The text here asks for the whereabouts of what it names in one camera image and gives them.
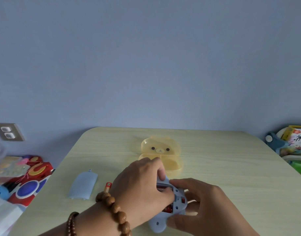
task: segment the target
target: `yellow plastic container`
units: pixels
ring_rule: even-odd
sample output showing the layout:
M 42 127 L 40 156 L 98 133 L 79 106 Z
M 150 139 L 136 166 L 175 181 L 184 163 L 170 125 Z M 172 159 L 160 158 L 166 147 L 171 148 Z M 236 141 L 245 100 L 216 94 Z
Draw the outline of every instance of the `yellow plastic container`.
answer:
M 139 160 L 145 157 L 150 159 L 159 157 L 164 164 L 168 178 L 177 176 L 183 168 L 183 162 L 179 156 L 180 145 L 171 138 L 147 138 L 142 142 L 141 152 Z

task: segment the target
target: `wall outlet plate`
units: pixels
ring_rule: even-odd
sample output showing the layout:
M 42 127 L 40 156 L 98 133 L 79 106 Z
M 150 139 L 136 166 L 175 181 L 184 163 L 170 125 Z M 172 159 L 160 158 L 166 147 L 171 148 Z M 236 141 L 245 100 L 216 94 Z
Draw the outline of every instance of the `wall outlet plate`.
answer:
M 15 138 L 6 137 L 5 132 L 2 131 L 2 129 L 5 129 L 5 127 L 9 127 L 11 129 L 11 131 L 7 133 L 13 133 L 15 135 Z M 18 126 L 15 123 L 0 123 L 0 137 L 4 141 L 22 142 L 25 140 Z

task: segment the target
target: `wood grain surface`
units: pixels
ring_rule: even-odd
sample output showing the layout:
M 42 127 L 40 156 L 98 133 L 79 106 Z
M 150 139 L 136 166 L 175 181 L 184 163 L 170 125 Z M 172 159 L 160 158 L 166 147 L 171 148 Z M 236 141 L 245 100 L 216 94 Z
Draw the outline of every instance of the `wood grain surface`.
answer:
M 265 143 L 243 132 L 97 127 L 85 132 L 15 224 L 11 236 L 43 233 L 65 222 L 141 154 L 150 136 L 169 136 L 181 146 L 184 168 L 193 177 L 219 185 L 262 236 L 301 235 L 301 176 Z M 76 176 L 98 174 L 90 200 L 68 199 Z M 155 235 L 147 223 L 134 235 Z M 166 229 L 161 235 L 187 235 Z

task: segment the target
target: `battery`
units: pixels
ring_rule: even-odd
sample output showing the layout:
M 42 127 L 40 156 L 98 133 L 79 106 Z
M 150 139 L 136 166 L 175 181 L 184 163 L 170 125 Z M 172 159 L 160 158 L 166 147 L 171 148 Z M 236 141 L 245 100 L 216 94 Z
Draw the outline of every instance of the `battery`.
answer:
M 109 190 L 110 190 L 110 188 L 111 188 L 111 186 L 112 186 L 112 183 L 111 183 L 111 182 L 107 182 L 107 183 L 106 183 L 106 187 L 105 187 L 105 190 L 104 190 L 104 191 L 105 191 L 106 193 L 108 193 L 108 192 L 109 192 Z

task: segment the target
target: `light blue battery cover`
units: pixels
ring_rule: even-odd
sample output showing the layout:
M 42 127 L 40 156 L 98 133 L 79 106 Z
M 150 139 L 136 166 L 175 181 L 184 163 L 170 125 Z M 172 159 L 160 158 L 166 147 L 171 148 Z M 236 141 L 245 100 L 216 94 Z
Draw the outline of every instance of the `light blue battery cover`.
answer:
M 70 188 L 68 197 L 70 199 L 89 199 L 97 177 L 98 174 L 91 172 L 91 169 L 79 174 Z

